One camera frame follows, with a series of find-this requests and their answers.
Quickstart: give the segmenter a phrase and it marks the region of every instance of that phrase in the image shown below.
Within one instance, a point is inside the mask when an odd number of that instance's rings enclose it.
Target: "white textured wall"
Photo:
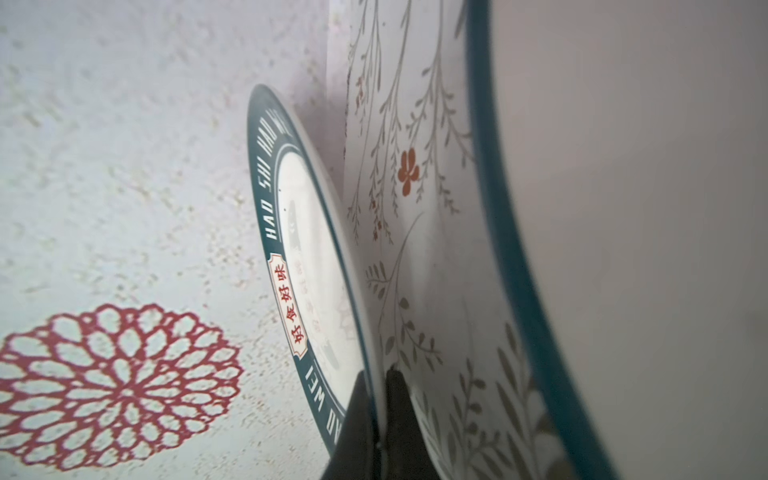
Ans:
[[[245,118],[250,89],[274,84],[326,149],[328,8],[0,2],[0,340],[57,313],[157,303],[221,328],[243,370],[229,412],[175,449],[61,472],[61,457],[24,465],[5,448],[0,477],[320,474],[327,454],[269,294]],[[20,362],[9,345],[0,361]]]

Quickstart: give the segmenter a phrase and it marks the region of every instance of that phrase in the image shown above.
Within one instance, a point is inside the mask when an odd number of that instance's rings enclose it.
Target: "speckled wall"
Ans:
[[[245,118],[276,85],[340,183],[345,4],[0,2],[0,477],[319,476]]]

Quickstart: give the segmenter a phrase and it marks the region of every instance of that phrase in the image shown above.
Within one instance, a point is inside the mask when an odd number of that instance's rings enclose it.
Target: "leaf pattern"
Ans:
[[[372,320],[380,353],[385,364],[406,376],[441,476],[562,480],[572,470],[549,415],[542,413],[542,397],[501,288],[477,297],[471,289],[458,292],[445,279],[469,281],[462,276],[471,257],[445,248],[432,252],[430,242],[444,247],[441,240],[423,237],[424,232],[450,237],[457,225],[485,228],[481,220],[472,220],[482,218],[478,198],[472,200],[462,188],[475,182],[460,74],[469,5],[466,0],[361,0],[355,7],[347,218],[368,259],[363,273],[370,305],[377,309]],[[425,28],[435,32],[430,45],[423,35],[414,41],[414,31]],[[425,250],[435,271],[416,272],[423,266],[414,260]],[[443,266],[454,260],[455,266]],[[427,299],[423,288],[414,289],[416,278],[448,288],[435,288],[435,297]],[[488,300],[494,305],[484,308]],[[443,310],[443,303],[457,308]],[[459,305],[466,336],[456,321]],[[473,335],[482,336],[476,344],[482,355],[473,350]]]

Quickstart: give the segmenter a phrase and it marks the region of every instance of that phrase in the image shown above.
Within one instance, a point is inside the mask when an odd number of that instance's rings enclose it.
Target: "plate rim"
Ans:
[[[617,478],[550,331],[523,250],[506,180],[495,113],[488,0],[469,2],[466,58],[478,189],[507,299],[552,421],[581,478]]]
[[[266,108],[262,107],[262,103],[264,101],[269,102],[271,104],[270,107],[276,108],[281,114],[283,114],[284,119],[288,123],[286,126],[293,130],[293,133],[295,134],[294,145],[299,150],[298,155],[303,160],[303,163],[307,169],[307,173],[312,180],[314,190],[317,193],[318,201],[323,210],[323,218],[325,219],[326,225],[328,226],[330,236],[333,241],[334,250],[336,252],[336,259],[339,261],[344,283],[347,288],[347,292],[349,293],[349,303],[352,308],[353,318],[355,320],[357,340],[363,363],[363,372],[365,373],[366,386],[369,393],[369,409],[372,414],[372,423],[375,426],[373,431],[375,440],[378,442],[379,438],[383,438],[386,434],[386,388],[383,374],[384,370],[380,365],[380,361],[376,355],[376,350],[373,348],[374,343],[372,341],[371,332],[362,327],[361,319],[365,319],[367,317],[366,300],[359,288],[360,282],[357,274],[354,273],[354,270],[349,268],[350,264],[354,265],[356,263],[356,258],[354,257],[352,250],[349,248],[349,240],[345,230],[343,229],[343,222],[337,218],[337,210],[340,205],[340,201],[337,197],[338,194],[335,191],[335,187],[333,187],[330,183],[331,180],[328,176],[325,165],[319,159],[319,155],[317,154],[317,151],[315,150],[309,135],[306,133],[300,120],[296,116],[296,113],[276,91],[265,84],[258,84],[251,91],[247,110],[246,132],[249,175],[251,188],[253,190],[254,209],[257,213],[257,220],[259,224],[260,238],[263,236],[262,225],[261,219],[258,218],[258,206],[255,204],[257,198],[259,198],[259,195],[257,194],[258,159],[256,154],[256,137],[258,126],[256,125],[256,122],[260,118],[260,114],[266,110]],[[276,165],[274,172],[275,177],[277,176],[279,170],[279,165]],[[262,251],[268,259],[268,256],[271,254],[271,252],[268,251],[268,249],[264,246],[263,238]],[[320,371],[320,374],[323,376],[323,380],[325,381],[325,375],[322,373],[319,365],[318,370]],[[381,375],[373,375],[373,372],[381,372]],[[307,401],[311,410],[312,403],[309,397],[307,397]],[[315,417],[315,423],[318,430],[320,431],[321,437],[323,437],[323,426],[320,424],[317,417]],[[332,455],[334,450],[333,443],[325,443],[326,448]]]

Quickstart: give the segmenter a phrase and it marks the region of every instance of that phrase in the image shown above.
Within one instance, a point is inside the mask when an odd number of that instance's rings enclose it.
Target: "dark teal plate rim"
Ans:
[[[263,84],[254,87],[250,95],[247,117],[247,146],[254,207],[256,209],[259,233],[267,265],[269,265],[268,263],[273,253],[281,255],[283,259],[286,257],[283,237],[276,227],[280,225],[280,209],[276,188],[280,162],[285,153],[288,152],[294,152],[304,160],[315,192],[318,193],[317,197],[323,209],[323,216],[330,230],[336,257],[339,260],[344,282],[349,292],[349,302],[355,319],[355,328],[366,375],[366,386],[369,392],[369,409],[372,417],[373,432],[376,438],[378,438],[379,423],[376,413],[376,400],[371,395],[371,367],[366,351],[363,348],[359,315],[360,305],[352,295],[349,274],[347,273],[338,241],[338,233],[331,219],[329,206],[321,194],[322,190],[319,186],[317,172],[315,172],[312,162],[309,161],[309,155],[302,142],[301,134],[294,126],[289,112],[280,102],[277,95]],[[271,269],[268,268],[268,270],[270,275],[272,275]],[[280,306],[280,300],[277,298],[275,300],[277,305]],[[333,394],[333,390],[328,385],[315,357],[311,339],[307,339],[307,351],[303,356],[299,358],[297,355],[292,355],[292,357],[320,436],[323,438],[328,453],[333,455],[336,448],[336,440],[339,437],[339,429],[346,417],[346,408],[339,403]],[[319,389],[327,393],[327,397],[325,397],[327,401],[325,399],[319,401]],[[376,465],[379,464],[379,460],[375,458],[374,463],[374,471],[376,471]]]
[[[528,350],[531,369],[571,462],[584,480],[613,480],[617,476],[595,435],[549,329],[515,222],[498,138],[490,15],[488,0],[468,2],[469,107],[485,219],[502,282]]]

